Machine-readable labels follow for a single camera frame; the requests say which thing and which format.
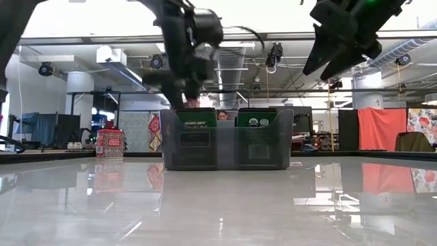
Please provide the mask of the black overhead frame beam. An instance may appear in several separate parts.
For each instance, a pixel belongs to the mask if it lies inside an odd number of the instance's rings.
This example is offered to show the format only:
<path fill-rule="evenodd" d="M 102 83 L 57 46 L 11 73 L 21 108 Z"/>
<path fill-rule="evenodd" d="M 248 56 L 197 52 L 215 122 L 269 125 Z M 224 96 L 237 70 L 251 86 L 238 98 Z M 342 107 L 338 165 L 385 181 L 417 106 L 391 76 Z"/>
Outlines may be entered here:
<path fill-rule="evenodd" d="M 379 40 L 408 40 L 413 38 L 437 38 L 437 29 L 417 29 L 403 31 L 379 31 Z M 264 42 L 269 41 L 310 41 L 315 40 L 313 32 L 261 33 Z M 57 45 L 92 45 L 92 44 L 137 44 L 162 43 L 163 37 L 152 36 L 96 36 L 96 37 L 60 37 L 60 38 L 21 38 L 21 46 L 57 46 Z"/>

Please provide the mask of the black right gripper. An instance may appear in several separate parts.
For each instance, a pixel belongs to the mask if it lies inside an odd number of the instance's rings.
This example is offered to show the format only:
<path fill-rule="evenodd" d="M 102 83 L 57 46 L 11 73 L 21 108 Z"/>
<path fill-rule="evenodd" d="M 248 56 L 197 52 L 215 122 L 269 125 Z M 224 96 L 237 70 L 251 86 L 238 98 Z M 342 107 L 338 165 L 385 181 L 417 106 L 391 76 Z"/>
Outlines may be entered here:
<path fill-rule="evenodd" d="M 318 22 L 313 25 L 315 40 L 303 74 L 310 75 L 329 62 L 320 75 L 326 81 L 365 62 L 363 55 L 377 57 L 382 52 L 377 32 L 402 12 L 405 1 L 317 0 L 310 12 Z M 354 51 L 340 54 L 348 48 Z"/>

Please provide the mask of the white column with numeral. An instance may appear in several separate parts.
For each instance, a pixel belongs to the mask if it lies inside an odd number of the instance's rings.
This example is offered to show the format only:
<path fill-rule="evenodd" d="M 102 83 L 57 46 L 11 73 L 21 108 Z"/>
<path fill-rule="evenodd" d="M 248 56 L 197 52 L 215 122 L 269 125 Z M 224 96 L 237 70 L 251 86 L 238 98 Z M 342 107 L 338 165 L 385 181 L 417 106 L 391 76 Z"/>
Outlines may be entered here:
<path fill-rule="evenodd" d="M 368 92 L 352 92 L 352 106 L 354 109 L 368 107 L 382 109 L 383 95 L 377 89 L 382 89 L 382 73 L 380 71 L 369 71 L 356 73 L 352 77 L 352 89 L 367 90 Z"/>

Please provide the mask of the black partition panel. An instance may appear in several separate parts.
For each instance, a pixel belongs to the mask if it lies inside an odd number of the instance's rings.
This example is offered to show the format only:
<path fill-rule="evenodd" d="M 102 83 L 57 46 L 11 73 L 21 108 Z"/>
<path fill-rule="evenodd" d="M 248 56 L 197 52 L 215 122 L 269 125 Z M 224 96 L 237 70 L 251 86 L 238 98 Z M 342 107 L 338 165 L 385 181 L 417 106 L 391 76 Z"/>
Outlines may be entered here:
<path fill-rule="evenodd" d="M 339 110 L 339 150 L 357 151 L 359 149 L 359 125 L 357 110 Z"/>

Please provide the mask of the olive chair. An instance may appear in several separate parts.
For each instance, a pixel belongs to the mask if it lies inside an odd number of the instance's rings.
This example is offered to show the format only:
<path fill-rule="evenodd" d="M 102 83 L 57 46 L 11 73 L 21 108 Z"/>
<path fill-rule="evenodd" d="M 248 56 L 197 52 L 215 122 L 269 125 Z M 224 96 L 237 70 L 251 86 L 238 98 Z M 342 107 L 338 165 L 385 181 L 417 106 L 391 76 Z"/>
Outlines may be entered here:
<path fill-rule="evenodd" d="M 396 152 L 435 152 L 427 137 L 421 132 L 399 133 L 395 142 Z"/>

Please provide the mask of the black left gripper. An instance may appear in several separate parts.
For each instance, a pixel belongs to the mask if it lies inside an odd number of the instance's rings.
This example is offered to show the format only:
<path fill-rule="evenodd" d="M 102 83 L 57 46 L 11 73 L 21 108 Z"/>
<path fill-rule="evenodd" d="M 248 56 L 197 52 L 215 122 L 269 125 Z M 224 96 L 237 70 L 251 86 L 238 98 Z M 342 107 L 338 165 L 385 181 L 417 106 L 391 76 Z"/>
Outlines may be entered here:
<path fill-rule="evenodd" d="M 164 82 L 164 95 L 173 109 L 183 109 L 182 88 L 185 84 L 189 53 L 186 48 L 186 14 L 194 12 L 189 0 L 156 0 L 154 26 L 160 27 L 170 68 Z M 205 81 L 214 78 L 214 51 L 211 47 L 196 48 L 191 63 L 190 99 L 197 99 Z"/>

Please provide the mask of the plain white column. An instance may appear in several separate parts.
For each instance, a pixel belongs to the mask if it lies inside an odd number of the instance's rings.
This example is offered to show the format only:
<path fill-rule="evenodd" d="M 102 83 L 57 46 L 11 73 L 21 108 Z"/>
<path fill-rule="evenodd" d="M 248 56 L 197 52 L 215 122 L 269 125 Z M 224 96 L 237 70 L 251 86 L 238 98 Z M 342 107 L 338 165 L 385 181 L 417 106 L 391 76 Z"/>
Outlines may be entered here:
<path fill-rule="evenodd" d="M 69 72 L 66 83 L 66 114 L 79 115 L 81 128 L 91 128 L 94 77 L 87 72 Z"/>

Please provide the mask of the colourful patterned cloth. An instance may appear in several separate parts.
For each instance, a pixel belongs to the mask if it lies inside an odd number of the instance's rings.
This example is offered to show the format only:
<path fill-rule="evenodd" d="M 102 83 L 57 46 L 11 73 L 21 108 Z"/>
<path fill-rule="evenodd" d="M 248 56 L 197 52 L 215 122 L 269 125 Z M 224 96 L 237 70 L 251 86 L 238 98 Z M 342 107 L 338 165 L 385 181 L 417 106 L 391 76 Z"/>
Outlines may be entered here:
<path fill-rule="evenodd" d="M 160 117 L 158 112 L 151 112 L 148 120 L 149 151 L 161 152 L 162 139 L 160 132 Z"/>

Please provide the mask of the grey round ventilation duct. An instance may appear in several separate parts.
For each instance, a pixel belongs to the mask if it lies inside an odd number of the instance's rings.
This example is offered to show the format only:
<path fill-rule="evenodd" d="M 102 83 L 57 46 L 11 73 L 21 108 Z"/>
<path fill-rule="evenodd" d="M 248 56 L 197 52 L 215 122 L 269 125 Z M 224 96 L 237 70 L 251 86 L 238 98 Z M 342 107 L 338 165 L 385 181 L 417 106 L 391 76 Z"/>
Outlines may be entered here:
<path fill-rule="evenodd" d="M 215 50 L 218 89 L 230 91 L 218 94 L 218 104 L 222 109 L 233 109 L 238 106 L 239 95 L 234 90 L 239 89 L 245 54 L 244 47 L 221 47 Z"/>

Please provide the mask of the black table frame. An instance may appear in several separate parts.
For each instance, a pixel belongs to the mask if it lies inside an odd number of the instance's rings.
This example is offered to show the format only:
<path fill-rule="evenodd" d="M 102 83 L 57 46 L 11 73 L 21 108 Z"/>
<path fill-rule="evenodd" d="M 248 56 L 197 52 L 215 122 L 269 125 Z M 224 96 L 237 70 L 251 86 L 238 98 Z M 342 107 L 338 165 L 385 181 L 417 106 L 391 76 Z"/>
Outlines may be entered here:
<path fill-rule="evenodd" d="M 95 157 L 94 152 L 37 152 L 21 154 L 0 153 L 0 165 L 15 163 L 32 163 L 66 159 Z M 338 151 L 338 152 L 292 152 L 291 157 L 367 157 L 381 159 L 405 159 L 413 161 L 435 161 L 437 152 L 387 152 L 387 151 Z"/>

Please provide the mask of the orange cloth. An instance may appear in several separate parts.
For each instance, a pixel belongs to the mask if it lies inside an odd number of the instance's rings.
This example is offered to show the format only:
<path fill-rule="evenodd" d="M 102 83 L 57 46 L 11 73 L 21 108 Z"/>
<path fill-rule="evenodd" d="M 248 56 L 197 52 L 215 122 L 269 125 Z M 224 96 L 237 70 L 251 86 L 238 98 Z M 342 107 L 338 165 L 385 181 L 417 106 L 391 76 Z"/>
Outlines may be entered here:
<path fill-rule="evenodd" d="M 358 110 L 359 150 L 395 151 L 397 135 L 406 132 L 406 109 Z"/>

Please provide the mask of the silver flexible insulated duct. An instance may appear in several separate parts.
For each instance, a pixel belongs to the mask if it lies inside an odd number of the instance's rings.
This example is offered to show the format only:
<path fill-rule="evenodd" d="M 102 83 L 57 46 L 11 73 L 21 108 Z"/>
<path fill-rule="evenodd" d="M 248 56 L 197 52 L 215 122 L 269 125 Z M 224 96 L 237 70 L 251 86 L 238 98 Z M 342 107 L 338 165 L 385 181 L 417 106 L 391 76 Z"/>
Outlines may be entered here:
<path fill-rule="evenodd" d="M 366 66 L 369 68 L 378 68 L 389 62 L 395 61 L 409 52 L 431 42 L 434 38 L 411 38 L 409 40 L 398 42 L 392 45 L 387 51 L 381 52 L 375 59 L 368 59 Z"/>

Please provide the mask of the green spice tin black lid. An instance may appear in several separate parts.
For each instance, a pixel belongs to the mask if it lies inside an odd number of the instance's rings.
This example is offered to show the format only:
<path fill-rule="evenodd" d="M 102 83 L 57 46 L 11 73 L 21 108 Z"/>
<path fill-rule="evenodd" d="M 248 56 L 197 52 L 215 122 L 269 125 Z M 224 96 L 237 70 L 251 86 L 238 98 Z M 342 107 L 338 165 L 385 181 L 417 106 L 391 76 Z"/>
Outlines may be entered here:
<path fill-rule="evenodd" d="M 176 111 L 183 123 L 176 133 L 177 165 L 186 169 L 217 169 L 216 110 L 191 108 Z"/>
<path fill-rule="evenodd" d="M 278 114 L 275 108 L 241 108 L 235 119 L 238 138 L 238 162 L 254 168 L 274 165 L 277 136 L 268 127 Z"/>

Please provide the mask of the grey patterned partition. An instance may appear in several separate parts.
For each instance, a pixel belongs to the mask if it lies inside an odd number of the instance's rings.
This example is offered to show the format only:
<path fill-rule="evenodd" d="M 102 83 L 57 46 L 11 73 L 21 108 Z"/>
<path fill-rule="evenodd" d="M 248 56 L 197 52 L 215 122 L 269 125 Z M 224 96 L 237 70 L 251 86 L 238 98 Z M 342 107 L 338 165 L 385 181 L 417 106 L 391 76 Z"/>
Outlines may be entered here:
<path fill-rule="evenodd" d="M 149 152 L 149 120 L 149 112 L 121 112 L 119 127 L 125 132 L 128 152 Z"/>

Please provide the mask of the blue cloth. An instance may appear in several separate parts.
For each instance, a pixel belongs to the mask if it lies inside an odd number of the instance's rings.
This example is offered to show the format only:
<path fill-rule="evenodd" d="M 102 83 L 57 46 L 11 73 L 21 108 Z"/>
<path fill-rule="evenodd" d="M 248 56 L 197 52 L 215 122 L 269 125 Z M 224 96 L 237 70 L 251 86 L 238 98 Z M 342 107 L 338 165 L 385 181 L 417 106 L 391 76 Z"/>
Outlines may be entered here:
<path fill-rule="evenodd" d="M 31 141 L 43 146 L 52 146 L 55 142 L 57 114 L 24 113 L 17 124 L 16 134 L 31 135 Z"/>

